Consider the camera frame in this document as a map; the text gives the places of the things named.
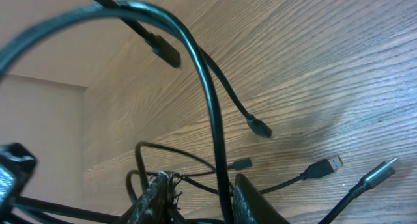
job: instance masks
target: wooden surface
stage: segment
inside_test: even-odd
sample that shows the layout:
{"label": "wooden surface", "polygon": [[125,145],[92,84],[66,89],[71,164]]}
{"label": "wooden surface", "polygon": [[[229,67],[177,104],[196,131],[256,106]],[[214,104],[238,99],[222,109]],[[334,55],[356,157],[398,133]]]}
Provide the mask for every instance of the wooden surface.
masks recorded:
{"label": "wooden surface", "polygon": [[[417,223],[417,0],[160,0],[219,64],[248,110],[273,130],[255,136],[221,85],[227,159],[250,157],[244,174],[259,189],[284,182],[322,158],[337,173],[266,195],[291,223],[317,223],[384,160],[393,177],[355,200],[335,223]],[[85,93],[87,207],[121,214],[134,146],[150,141],[213,162],[207,106],[195,68],[182,54],[172,69],[132,33]],[[150,171],[206,171],[144,149]],[[234,181],[236,172],[229,177]],[[198,181],[215,188],[215,176]],[[134,180],[139,188],[139,179]],[[218,197],[181,183],[186,217],[222,218]]]}

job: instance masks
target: wood grain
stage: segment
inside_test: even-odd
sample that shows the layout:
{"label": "wood grain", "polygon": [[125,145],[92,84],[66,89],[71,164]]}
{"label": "wood grain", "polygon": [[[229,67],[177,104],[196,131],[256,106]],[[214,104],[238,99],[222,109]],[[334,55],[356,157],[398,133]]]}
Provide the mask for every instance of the wood grain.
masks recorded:
{"label": "wood grain", "polygon": [[[219,64],[248,110],[273,130],[256,137],[217,80],[227,159],[250,157],[244,174],[259,189],[322,158],[345,166],[266,195],[291,223],[317,223],[358,179],[384,160],[397,174],[355,200],[335,223],[417,223],[417,0],[163,0]],[[152,141],[213,162],[201,84],[185,49],[182,68],[155,57],[142,39],[114,56],[85,93],[87,206],[121,214],[134,145]],[[145,148],[148,170],[205,171]],[[229,173],[234,181],[236,172]],[[197,179],[216,187],[214,175]],[[139,180],[136,180],[139,191]],[[186,217],[222,218],[218,197],[187,184]]]}

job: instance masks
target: wooden table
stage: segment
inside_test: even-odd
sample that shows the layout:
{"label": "wooden table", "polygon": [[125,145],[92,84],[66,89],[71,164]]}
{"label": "wooden table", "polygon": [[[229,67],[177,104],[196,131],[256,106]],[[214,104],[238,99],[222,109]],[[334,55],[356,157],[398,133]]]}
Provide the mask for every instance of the wooden table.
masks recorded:
{"label": "wooden table", "polygon": [[[259,189],[284,182],[322,158],[345,166],[266,195],[291,223],[317,223],[384,160],[402,167],[352,202],[335,223],[417,223],[417,0],[158,0],[190,29],[248,110],[273,137],[255,136],[214,77],[227,159]],[[121,214],[139,141],[214,162],[207,105],[183,46],[179,70],[132,32],[85,93],[86,207]],[[144,149],[150,171],[200,172],[188,158]],[[236,172],[229,177],[234,181]],[[214,175],[197,178],[216,187]],[[140,193],[139,179],[134,179]],[[182,182],[186,217],[222,218],[217,196]]]}

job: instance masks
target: usb connector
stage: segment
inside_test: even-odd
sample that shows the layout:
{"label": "usb connector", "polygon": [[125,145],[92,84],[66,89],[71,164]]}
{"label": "usb connector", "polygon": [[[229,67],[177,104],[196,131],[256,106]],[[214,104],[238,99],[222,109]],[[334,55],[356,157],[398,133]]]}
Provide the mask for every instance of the usb connector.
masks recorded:
{"label": "usb connector", "polygon": [[343,167],[343,163],[340,157],[336,156],[310,165],[300,176],[303,180],[322,178],[338,170],[340,167]]}

